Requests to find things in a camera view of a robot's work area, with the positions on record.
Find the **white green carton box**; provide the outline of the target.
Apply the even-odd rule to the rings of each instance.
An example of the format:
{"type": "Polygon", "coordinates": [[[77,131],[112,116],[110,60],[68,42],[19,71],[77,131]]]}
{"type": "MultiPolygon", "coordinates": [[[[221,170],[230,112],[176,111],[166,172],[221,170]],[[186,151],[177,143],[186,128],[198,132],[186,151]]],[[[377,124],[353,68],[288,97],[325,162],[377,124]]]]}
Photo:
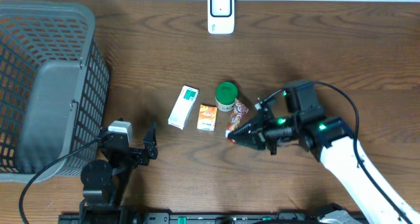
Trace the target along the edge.
{"type": "Polygon", "coordinates": [[[187,85],[182,86],[181,92],[168,118],[169,125],[184,129],[199,93],[199,89],[187,85]]]}

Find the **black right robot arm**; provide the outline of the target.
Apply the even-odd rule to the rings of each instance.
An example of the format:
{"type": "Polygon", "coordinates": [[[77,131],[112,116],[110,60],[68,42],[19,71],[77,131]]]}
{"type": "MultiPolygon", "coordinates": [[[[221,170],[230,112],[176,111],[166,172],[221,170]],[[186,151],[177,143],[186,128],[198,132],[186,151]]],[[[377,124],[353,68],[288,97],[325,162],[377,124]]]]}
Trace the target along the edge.
{"type": "Polygon", "coordinates": [[[256,115],[227,133],[238,145],[269,150],[298,141],[299,146],[329,170],[344,186],[369,223],[418,223],[415,211],[388,183],[364,152],[358,128],[351,129],[340,117],[326,116],[315,90],[305,79],[285,84],[279,93],[289,114],[272,113],[275,95],[259,100],[256,115]]]}

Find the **small orange box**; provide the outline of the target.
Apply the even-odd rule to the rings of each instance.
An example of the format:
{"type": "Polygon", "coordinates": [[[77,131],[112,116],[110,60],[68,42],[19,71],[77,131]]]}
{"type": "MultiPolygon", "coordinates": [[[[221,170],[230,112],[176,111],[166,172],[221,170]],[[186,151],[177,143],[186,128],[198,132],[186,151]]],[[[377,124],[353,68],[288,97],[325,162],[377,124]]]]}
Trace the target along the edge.
{"type": "Polygon", "coordinates": [[[204,131],[213,131],[216,125],[217,107],[200,105],[197,129],[204,131]]]}

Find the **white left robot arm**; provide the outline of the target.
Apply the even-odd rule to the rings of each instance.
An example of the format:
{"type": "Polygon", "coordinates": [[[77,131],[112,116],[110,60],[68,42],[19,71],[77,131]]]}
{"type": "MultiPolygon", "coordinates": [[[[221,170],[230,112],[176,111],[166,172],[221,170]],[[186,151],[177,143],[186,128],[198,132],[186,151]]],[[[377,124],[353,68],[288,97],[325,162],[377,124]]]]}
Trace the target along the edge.
{"type": "Polygon", "coordinates": [[[156,123],[143,138],[144,148],[133,148],[131,123],[116,120],[98,136],[98,148],[105,160],[89,162],[81,172],[84,200],[78,223],[142,223],[142,215],[121,205],[131,173],[147,166],[158,156],[156,123]]]}

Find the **red snack bag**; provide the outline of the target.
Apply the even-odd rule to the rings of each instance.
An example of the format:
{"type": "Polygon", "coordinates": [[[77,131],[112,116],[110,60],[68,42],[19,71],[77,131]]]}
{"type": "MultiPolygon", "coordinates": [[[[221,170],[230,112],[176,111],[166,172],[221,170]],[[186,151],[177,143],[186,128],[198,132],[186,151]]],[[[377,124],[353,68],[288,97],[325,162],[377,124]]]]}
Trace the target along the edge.
{"type": "Polygon", "coordinates": [[[226,126],[226,131],[225,131],[226,140],[232,143],[233,145],[236,144],[236,141],[233,139],[229,139],[228,134],[234,131],[235,129],[239,128],[241,120],[248,112],[249,112],[248,107],[246,107],[244,103],[236,99],[234,102],[234,107],[230,116],[230,120],[226,126]]]}

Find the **green lid jar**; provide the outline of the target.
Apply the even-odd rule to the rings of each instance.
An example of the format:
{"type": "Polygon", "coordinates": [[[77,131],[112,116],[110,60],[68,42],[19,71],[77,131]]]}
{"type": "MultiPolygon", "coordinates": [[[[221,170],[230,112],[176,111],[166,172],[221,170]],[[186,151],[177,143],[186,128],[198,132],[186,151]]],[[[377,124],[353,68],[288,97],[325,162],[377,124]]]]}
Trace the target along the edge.
{"type": "Polygon", "coordinates": [[[238,97],[238,88],[230,82],[222,82],[215,91],[217,108],[223,112],[231,111],[238,97]]]}

